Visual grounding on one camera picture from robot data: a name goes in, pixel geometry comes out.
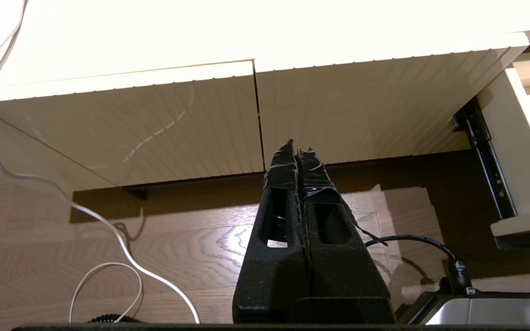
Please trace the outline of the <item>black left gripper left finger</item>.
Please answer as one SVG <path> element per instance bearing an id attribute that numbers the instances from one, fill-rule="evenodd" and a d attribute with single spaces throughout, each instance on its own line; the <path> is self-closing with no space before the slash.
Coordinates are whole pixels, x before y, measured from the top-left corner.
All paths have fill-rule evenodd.
<path id="1" fill-rule="evenodd" d="M 293 140 L 274 152 L 233 295 L 234 323 L 285 323 L 308 292 Z"/>

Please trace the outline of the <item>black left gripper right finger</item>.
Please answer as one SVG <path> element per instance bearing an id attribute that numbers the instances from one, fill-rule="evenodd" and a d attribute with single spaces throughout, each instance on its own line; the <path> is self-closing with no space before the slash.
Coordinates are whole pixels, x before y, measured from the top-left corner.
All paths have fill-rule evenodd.
<path id="1" fill-rule="evenodd" d="M 292 322 L 395 323 L 391 293 L 347 202 L 313 149 L 299 149 L 296 157 L 309 293 L 292 303 Z"/>

